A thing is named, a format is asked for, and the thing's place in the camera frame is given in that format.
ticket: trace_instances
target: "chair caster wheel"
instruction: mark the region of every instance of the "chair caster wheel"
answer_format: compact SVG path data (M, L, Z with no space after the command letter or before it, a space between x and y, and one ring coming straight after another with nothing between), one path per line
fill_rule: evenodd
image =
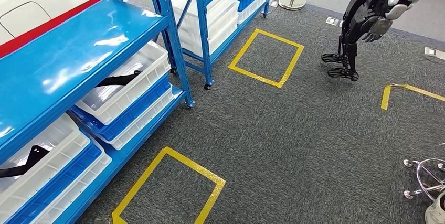
M414 197L411 196L409 193L410 193L409 191L404 191L404 197L407 199L414 199Z
M409 160L407 160L407 159L404 160L404 165L406 167L412 167L412 163Z
M437 164L437 168L438 168L439 170L441 170L442 172L445 172L445 166L443 165L443 163L439 163L439 164Z

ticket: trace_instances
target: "white panel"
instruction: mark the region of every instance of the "white panel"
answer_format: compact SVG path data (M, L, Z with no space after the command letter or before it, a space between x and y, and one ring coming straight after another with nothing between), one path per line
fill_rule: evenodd
M14 37L11 36L3 27L0 26L0 45L3 45L3 43L6 43L13 39Z
M17 37L50 20L51 18L38 4L28 2L1 16L0 24Z

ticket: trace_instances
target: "white plastic bin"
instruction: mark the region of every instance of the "white plastic bin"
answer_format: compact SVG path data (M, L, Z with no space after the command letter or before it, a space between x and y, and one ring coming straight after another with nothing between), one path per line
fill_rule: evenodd
M215 21L212 25L208 26L208 38L209 41L212 39L216 39L226 27L235 17L238 18L238 6L239 1L235 0L228 8L222 12L217 21ZM193 40L195 43L201 43L201 33L198 30L187 30L185 28L180 28L178 30L179 40Z
M102 154L73 181L65 190L45 208L32 223L53 223L79 195L88 187L97 176L111 163L102 146L94 141L94 144L102 150Z
M94 88L76 103L77 107L93 115L103 124L110 124L170 70L167 54L164 48L150 41L110 76L133 74L135 70L142 73L125 86Z
M246 21L265 2L266 0L254 0L246 9L238 13L238 25Z
M113 140L107 141L100 135L100 139L104 142L111 144L116 150L122 149L138 132L144 128L150 121L161 112L171 101L174 96L172 93L172 87L169 88L162 96L160 96L153 104L151 104L144 112L142 112L130 125L128 125L119 135Z
M24 175L0 178L0 223L4 223L90 143L65 113L0 165L24 165L33 145L49 151Z
M213 22L215 22L221 15L221 13L226 10L227 7L230 6L234 1L235 0L212 0L207 5L207 26L210 27ZM172 0L176 23L178 23L186 3L187 0ZM192 0L192 2L190 3L187 14L184 16L184 19L179 28L196 30L199 33L199 19L196 0Z
M215 35L209 40L209 52L213 54L218 47L220 47L227 38L238 28L237 25L238 16L235 16L229 22L224 24L224 27L220 30L219 34ZM203 56L203 47L200 40L193 40L192 37L183 36L181 39L181 46L198 56Z

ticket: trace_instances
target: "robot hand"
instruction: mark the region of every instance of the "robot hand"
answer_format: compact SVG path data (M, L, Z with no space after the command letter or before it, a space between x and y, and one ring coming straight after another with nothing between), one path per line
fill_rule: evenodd
M386 19L385 17L373 17L369 19L369 22L372 22L373 25L368 34L363 38L365 43L380 39L393 24L392 20Z

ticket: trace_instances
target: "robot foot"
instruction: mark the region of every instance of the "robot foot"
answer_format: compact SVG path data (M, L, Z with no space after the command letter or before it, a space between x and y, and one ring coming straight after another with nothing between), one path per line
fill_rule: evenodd
M327 71L327 75L331 78L348 78L351 81L358 80L358 74L355 71L351 71L350 69L344 68L331 68Z
M347 59L337 54L323 54L321 60L323 62L335 62L347 65Z

